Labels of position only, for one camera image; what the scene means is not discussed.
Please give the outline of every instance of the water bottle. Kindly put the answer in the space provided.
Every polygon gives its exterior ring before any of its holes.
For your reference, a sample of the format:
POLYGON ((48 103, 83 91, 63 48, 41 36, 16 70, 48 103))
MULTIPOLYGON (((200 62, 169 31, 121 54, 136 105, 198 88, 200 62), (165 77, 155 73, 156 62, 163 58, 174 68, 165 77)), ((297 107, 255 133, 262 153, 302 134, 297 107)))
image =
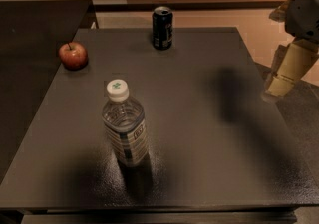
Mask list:
POLYGON ((138 166, 148 154, 145 113, 139 101, 130 96, 128 84, 120 79, 107 85, 109 100, 102 118, 117 160, 126 167, 138 166))

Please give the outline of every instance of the red apple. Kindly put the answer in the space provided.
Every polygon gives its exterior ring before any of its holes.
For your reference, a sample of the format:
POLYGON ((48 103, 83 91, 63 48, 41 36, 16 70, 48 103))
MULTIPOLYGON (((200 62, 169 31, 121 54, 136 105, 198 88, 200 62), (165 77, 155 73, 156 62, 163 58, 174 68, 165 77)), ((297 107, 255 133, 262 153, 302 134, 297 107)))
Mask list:
POLYGON ((59 57, 62 64, 68 70, 79 70, 88 64, 88 52, 78 42, 71 42, 61 46, 59 57))

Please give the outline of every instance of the bottle label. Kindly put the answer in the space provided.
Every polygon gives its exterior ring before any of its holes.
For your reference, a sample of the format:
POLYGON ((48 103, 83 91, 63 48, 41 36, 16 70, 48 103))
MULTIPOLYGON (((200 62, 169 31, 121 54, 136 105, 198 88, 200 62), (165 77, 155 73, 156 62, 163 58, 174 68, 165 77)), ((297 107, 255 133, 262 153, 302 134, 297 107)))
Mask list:
POLYGON ((107 135, 111 140, 117 159, 125 165, 138 164, 148 153, 147 130, 144 119, 130 132, 119 133, 108 128, 107 135))

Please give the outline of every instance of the soda can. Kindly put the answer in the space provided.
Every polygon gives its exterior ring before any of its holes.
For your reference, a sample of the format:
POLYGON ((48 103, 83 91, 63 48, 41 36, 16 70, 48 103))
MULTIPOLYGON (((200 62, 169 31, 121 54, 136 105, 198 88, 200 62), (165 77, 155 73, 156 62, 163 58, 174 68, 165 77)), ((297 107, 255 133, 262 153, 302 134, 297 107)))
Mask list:
POLYGON ((159 6, 153 12, 153 46, 166 50, 172 43, 172 12, 170 8, 159 6))

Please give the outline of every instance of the white bottle cap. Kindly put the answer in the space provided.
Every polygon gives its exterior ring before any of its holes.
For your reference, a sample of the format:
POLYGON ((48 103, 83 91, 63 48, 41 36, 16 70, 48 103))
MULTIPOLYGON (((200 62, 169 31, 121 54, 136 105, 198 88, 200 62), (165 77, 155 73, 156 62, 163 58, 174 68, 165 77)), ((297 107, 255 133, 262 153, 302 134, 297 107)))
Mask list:
POLYGON ((108 96, 111 101, 121 102, 128 98, 129 88, 128 84, 121 80, 112 80, 107 85, 108 96))

